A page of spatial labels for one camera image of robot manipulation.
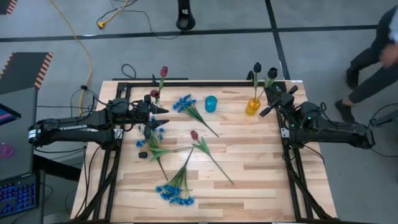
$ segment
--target yellow cable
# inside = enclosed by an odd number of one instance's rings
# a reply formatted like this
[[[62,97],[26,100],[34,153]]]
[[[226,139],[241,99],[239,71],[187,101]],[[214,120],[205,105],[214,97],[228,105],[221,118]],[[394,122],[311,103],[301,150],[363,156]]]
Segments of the yellow cable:
[[[100,29],[104,29],[105,24],[107,24],[111,19],[113,19],[114,16],[116,16],[119,12],[121,12],[129,3],[129,0],[126,0],[126,2],[123,4],[122,8],[120,8],[119,10],[117,10],[114,14],[112,14],[112,16],[110,16],[107,20],[103,21],[103,22],[98,22],[97,25]]]
[[[57,7],[57,5],[54,3],[53,0],[50,0],[50,2],[51,2],[51,4],[56,8],[56,10],[60,13],[60,15],[61,15],[61,16],[63,17],[63,19],[65,20],[65,22],[68,24],[70,30],[72,31],[73,37],[74,37],[75,40],[84,48],[84,50],[85,50],[85,52],[86,52],[86,54],[87,54],[88,61],[90,62],[90,71],[88,72],[88,76],[87,76],[86,81],[85,81],[85,86],[87,86],[87,83],[88,83],[88,81],[89,81],[90,78],[91,78],[91,74],[93,73],[93,62],[91,61],[90,54],[88,53],[88,50],[87,50],[87,48],[84,46],[84,44],[83,44],[82,42],[80,42],[80,40],[77,39],[77,36],[76,36],[76,34],[75,34],[75,31],[73,30],[72,26],[71,26],[70,23],[68,22],[68,19],[63,15],[63,13],[62,13],[61,10]],[[80,111],[80,114],[81,114],[81,115],[82,115],[82,113],[83,113],[82,110],[81,110],[82,104],[83,104],[83,91],[81,91],[81,93],[80,93],[80,100],[79,100],[79,107],[80,107],[79,111]]]

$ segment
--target yellow vase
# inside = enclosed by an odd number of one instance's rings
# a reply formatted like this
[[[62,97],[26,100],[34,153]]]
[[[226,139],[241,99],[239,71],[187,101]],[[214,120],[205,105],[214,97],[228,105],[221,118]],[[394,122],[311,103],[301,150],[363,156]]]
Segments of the yellow vase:
[[[250,99],[244,112],[247,115],[255,115],[257,113],[257,110],[260,108],[260,106],[261,106],[261,103],[260,103],[259,99],[254,99],[254,98]]]

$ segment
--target person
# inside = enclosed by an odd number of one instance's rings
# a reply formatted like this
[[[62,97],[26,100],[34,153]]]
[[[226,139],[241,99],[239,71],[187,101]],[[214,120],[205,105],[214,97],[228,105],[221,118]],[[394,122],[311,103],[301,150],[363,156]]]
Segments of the person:
[[[355,122],[351,107],[375,95],[398,80],[398,12],[395,6],[387,11],[377,25],[371,46],[351,61],[346,71],[347,85],[353,90],[345,100],[335,103],[346,123]],[[358,86],[359,71],[378,62],[383,66]]]

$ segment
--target table leg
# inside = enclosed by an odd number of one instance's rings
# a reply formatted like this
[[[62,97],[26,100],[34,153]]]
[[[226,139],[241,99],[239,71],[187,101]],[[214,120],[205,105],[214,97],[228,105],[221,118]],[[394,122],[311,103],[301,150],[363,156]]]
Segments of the table leg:
[[[68,166],[42,156],[33,155],[33,171],[42,169],[48,175],[79,181],[81,169]]]

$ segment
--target shoe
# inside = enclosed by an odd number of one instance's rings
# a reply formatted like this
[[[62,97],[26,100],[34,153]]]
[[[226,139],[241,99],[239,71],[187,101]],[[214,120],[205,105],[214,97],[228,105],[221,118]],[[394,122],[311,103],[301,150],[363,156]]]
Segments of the shoe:
[[[343,118],[344,122],[348,124],[355,122],[355,118],[351,113],[351,107],[344,105],[343,100],[337,101],[335,103],[335,106],[337,110],[341,113],[341,117]]]
[[[358,87],[359,71],[350,67],[347,69],[346,75],[348,87],[354,90],[356,87]]]

